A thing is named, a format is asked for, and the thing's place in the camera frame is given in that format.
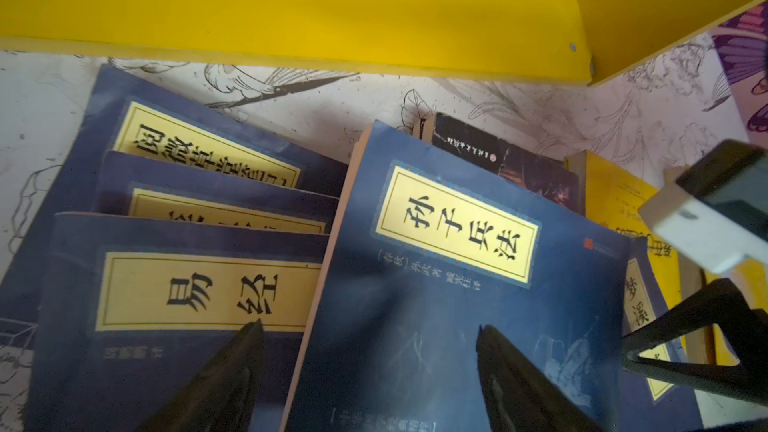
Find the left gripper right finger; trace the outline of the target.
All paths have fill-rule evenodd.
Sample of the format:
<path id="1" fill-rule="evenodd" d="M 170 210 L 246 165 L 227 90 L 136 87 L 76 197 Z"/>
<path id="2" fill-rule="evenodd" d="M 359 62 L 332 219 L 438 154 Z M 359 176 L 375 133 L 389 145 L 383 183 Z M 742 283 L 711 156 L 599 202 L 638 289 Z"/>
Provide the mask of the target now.
<path id="1" fill-rule="evenodd" d="M 482 395 L 493 431 L 600 429 L 495 327 L 479 328 L 476 352 Z"/>

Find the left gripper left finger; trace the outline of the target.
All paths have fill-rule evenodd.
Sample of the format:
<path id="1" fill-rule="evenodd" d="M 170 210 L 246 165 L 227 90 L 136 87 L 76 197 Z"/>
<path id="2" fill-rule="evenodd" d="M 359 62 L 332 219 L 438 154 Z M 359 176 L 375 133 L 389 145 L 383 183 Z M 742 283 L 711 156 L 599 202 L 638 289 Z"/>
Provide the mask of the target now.
<path id="1" fill-rule="evenodd" d="M 265 349 L 261 321 L 238 333 L 139 431 L 246 431 Z"/>

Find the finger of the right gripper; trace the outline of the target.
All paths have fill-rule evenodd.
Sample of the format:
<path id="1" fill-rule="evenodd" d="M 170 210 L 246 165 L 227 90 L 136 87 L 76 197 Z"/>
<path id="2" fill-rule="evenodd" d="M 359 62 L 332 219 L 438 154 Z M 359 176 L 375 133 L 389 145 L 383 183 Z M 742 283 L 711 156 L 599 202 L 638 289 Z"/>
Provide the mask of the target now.
<path id="1" fill-rule="evenodd" d="M 659 329 L 662 343 L 678 337 L 689 347 L 685 363 L 635 358 L 646 347 L 635 341 Z M 709 340 L 721 331 L 738 362 L 720 366 L 709 360 Z M 651 325 L 622 339 L 622 366 L 628 372 L 654 377 L 757 405 L 767 403 L 767 312 L 752 309 L 729 279 L 717 279 L 684 299 Z"/>

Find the blue book Mengxi Bitan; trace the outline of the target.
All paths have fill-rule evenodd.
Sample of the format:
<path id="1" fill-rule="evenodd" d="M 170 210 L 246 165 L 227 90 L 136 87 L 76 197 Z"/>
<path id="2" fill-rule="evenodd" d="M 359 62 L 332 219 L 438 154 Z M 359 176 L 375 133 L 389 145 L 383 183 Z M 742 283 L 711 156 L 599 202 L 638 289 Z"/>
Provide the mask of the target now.
<path id="1" fill-rule="evenodd" d="M 664 316 L 669 308 L 664 300 L 648 257 L 648 239 L 630 240 L 629 261 L 624 283 L 623 334 L 633 334 Z M 635 358 L 685 363 L 681 339 L 658 340 L 659 329 L 643 334 L 635 342 L 644 345 Z M 675 385 L 624 371 L 620 376 L 621 431 L 694 431 L 703 426 L 695 392 Z"/>

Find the blue book Yijing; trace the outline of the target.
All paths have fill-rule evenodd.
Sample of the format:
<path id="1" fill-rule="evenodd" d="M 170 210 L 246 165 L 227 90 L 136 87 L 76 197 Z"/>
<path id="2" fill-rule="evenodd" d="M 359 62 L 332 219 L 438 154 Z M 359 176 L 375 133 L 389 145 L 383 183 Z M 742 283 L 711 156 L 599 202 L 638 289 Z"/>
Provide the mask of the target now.
<path id="1" fill-rule="evenodd" d="M 182 221 L 55 216 L 28 431 L 132 431 L 247 323 L 265 332 L 249 427 L 279 427 L 328 239 Z"/>

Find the blue book Sunzi Bingfa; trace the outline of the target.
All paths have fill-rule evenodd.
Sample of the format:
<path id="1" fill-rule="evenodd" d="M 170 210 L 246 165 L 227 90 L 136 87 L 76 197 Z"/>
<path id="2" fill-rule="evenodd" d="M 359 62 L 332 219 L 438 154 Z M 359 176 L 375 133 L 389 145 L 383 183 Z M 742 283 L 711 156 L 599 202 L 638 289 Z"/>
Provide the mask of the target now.
<path id="1" fill-rule="evenodd" d="M 628 238 L 382 122 L 358 140 L 281 427 L 486 431 L 492 326 L 619 427 Z"/>

